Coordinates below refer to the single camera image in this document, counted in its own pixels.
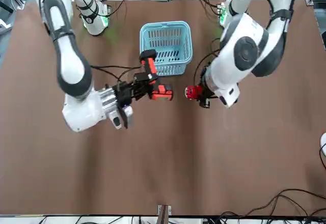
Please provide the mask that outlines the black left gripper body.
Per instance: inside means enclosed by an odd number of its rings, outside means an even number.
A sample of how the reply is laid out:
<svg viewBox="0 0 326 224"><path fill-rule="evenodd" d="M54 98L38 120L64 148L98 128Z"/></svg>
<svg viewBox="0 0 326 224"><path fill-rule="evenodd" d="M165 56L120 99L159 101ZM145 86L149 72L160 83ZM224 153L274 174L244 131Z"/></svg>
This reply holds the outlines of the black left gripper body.
<svg viewBox="0 0 326 224"><path fill-rule="evenodd" d="M212 92L207 84L206 84L206 81L205 81L205 78L202 77L201 78L201 83L200 83L201 87L202 87L202 96L204 98L208 98L208 99L214 99L214 98L217 98L217 96L215 95L214 92Z"/></svg>

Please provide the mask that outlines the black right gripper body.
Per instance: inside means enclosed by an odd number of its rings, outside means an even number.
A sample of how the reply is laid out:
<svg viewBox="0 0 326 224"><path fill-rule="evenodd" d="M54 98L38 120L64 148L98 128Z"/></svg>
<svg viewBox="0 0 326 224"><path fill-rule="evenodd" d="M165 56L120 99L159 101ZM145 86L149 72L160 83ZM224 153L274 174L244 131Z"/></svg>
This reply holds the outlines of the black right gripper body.
<svg viewBox="0 0 326 224"><path fill-rule="evenodd" d="M119 106L128 106L132 103L132 83L122 81L113 86Z"/></svg>

